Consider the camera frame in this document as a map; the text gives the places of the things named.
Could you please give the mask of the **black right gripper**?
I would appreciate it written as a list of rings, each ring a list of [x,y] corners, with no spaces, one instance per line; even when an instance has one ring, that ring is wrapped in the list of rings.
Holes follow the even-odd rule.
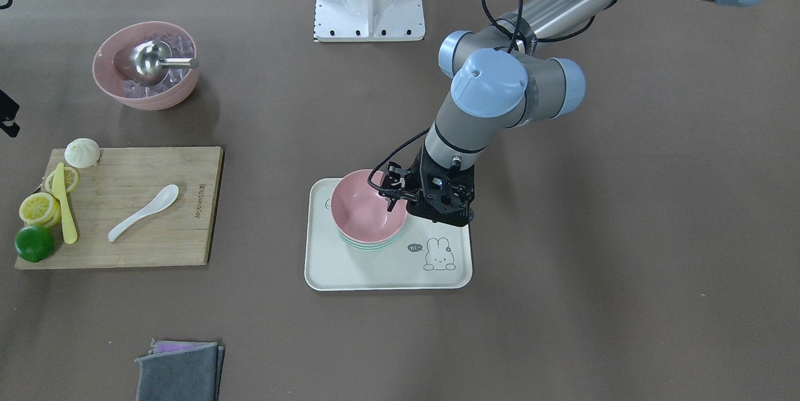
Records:
[[[18,136],[20,126],[16,122],[16,116],[19,110],[19,105],[8,96],[3,90],[0,90],[1,99],[1,129],[9,137],[15,138]]]

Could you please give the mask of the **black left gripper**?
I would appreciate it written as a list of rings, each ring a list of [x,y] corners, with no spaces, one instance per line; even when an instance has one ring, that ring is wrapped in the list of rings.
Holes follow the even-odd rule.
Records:
[[[422,148],[406,180],[411,195],[408,214],[455,227],[464,227],[474,218],[474,168],[464,168],[458,154],[441,166]]]

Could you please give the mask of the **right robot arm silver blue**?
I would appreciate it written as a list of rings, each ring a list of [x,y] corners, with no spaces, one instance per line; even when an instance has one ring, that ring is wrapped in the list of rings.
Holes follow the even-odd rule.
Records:
[[[10,8],[12,4],[13,0],[1,0],[1,11]],[[1,129],[11,138],[17,137],[20,131],[20,126],[16,122],[18,110],[17,102],[1,90]]]

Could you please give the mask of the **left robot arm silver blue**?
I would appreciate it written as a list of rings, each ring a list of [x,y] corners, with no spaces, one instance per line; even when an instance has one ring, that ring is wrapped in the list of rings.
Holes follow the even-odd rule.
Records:
[[[443,224],[473,219],[474,166],[497,133],[575,110],[586,94],[576,62],[536,57],[537,46],[571,39],[623,0],[532,0],[500,16],[482,31],[455,31],[438,52],[451,88],[407,169],[386,165],[373,184],[394,205]],[[752,6],[763,0],[703,0],[718,6]]]

